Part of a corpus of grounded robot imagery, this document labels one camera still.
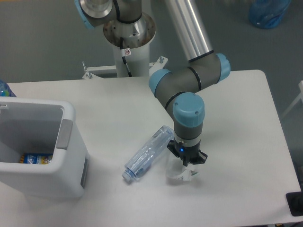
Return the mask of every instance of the aluminum arm tube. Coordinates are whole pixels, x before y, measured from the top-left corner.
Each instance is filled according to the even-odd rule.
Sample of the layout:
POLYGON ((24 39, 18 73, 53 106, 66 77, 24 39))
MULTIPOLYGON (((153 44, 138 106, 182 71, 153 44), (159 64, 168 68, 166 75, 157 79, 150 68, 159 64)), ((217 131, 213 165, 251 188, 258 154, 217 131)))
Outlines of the aluminum arm tube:
POLYGON ((166 0, 188 61, 213 51, 194 0, 166 0))

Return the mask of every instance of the black object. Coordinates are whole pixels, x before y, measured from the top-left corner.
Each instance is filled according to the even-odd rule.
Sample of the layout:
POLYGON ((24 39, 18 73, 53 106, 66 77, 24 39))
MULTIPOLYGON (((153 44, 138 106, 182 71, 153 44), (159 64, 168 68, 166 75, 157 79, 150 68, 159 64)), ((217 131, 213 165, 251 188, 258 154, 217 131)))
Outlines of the black object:
POLYGON ((183 144, 171 140, 167 148, 176 156, 183 160, 183 165, 188 166, 189 163, 193 165, 203 164, 207 159, 207 154, 201 152, 199 149, 200 142, 192 147, 184 147, 183 144))
POLYGON ((286 194, 290 212, 293 216, 303 216, 303 192, 290 192, 286 194))

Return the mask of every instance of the white table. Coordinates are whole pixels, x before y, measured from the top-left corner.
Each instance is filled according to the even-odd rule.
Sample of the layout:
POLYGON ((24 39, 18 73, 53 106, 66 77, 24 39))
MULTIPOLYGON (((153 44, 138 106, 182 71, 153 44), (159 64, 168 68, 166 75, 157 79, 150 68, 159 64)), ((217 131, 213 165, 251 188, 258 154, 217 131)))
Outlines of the white table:
POLYGON ((300 187, 261 71, 232 72, 199 92, 208 160, 181 186, 167 183, 165 158, 140 182, 127 185, 121 177, 125 162, 157 129, 173 126, 148 78, 10 86, 19 97, 71 102, 91 160, 80 199, 26 196, 0 183, 1 226, 235 227, 303 220, 287 206, 285 194, 300 187))

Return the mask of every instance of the black cable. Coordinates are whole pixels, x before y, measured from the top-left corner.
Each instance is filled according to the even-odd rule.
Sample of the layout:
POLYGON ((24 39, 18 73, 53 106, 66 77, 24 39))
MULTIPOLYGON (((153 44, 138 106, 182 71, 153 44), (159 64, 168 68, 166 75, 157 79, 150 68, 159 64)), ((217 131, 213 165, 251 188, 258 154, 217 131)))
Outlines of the black cable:
MULTIPOLYGON (((120 37, 120 50, 122 50, 122 49, 123 49, 123 38, 120 37)), ((127 70, 128 77, 133 77, 132 73, 131 73, 130 70, 129 70, 129 67, 128 67, 128 64, 127 64, 127 61, 126 61, 125 56, 122 57, 122 61, 123 61, 123 63, 124 63, 125 66, 126 66, 126 70, 127 70)))

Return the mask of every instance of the snack package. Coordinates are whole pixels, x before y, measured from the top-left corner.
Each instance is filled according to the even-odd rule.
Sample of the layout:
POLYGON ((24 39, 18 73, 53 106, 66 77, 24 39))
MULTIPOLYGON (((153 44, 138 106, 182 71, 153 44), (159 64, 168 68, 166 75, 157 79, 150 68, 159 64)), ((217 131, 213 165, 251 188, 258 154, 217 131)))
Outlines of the snack package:
POLYGON ((53 154, 37 154, 37 153, 25 153, 20 159, 20 163, 25 164, 49 164, 53 159, 53 154))

